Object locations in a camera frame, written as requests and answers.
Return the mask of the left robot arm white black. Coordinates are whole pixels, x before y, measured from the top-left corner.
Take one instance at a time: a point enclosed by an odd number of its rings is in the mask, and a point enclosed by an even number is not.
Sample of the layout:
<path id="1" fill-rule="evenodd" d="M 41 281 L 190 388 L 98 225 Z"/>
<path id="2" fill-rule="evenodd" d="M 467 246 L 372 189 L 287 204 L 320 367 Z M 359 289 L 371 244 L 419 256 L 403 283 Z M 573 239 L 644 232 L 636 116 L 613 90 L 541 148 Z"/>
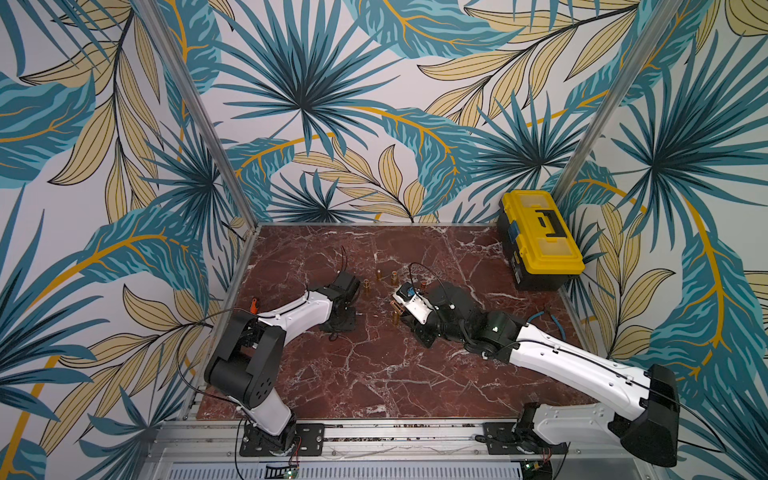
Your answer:
<path id="1" fill-rule="evenodd" d="M 342 271 L 281 307 L 232 315 L 206 366 L 205 382 L 234 401 L 259 433 L 281 442 L 292 439 L 295 415 L 276 391 L 284 348 L 314 327 L 331 335 L 352 331 L 360 286 L 358 277 Z"/>

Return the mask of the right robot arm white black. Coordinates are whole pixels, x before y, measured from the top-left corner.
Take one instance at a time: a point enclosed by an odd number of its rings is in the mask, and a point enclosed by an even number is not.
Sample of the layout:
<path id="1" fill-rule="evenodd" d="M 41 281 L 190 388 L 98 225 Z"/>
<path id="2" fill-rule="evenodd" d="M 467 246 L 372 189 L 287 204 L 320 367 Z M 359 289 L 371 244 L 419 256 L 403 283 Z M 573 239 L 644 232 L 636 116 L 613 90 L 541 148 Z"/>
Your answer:
<path id="1" fill-rule="evenodd" d="M 429 293 L 404 283 L 393 295 L 401 320 L 426 348 L 441 338 L 487 361 L 529 369 L 592 398 L 590 405 L 529 403 L 515 423 L 521 451 L 569 442 L 612 443 L 649 464 L 678 463 L 680 403 L 673 372 L 582 350 L 504 311 L 485 311 L 447 283 Z"/>

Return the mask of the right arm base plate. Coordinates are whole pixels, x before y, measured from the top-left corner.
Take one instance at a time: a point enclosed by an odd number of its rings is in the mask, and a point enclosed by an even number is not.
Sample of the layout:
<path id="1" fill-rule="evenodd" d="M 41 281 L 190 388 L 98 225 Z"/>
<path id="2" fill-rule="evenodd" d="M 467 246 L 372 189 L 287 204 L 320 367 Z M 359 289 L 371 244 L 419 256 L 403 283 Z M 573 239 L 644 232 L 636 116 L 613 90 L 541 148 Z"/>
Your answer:
<path id="1" fill-rule="evenodd" d="M 532 431 L 518 430 L 514 422 L 486 422 L 482 424 L 481 443 L 489 455 L 549 455 L 565 454 L 568 444 L 549 444 Z"/>

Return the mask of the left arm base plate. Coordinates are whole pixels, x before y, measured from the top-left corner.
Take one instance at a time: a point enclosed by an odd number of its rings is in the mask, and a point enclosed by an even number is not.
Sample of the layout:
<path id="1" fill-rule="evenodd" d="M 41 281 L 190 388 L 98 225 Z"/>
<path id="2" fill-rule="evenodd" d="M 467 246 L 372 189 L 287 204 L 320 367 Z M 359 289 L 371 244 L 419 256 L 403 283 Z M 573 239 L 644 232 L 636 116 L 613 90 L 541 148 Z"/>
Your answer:
<path id="1" fill-rule="evenodd" d="M 322 454 L 325 425 L 291 423 L 280 435 L 270 435 L 261 428 L 246 424 L 238 454 L 243 457 L 287 456 L 319 457 Z"/>

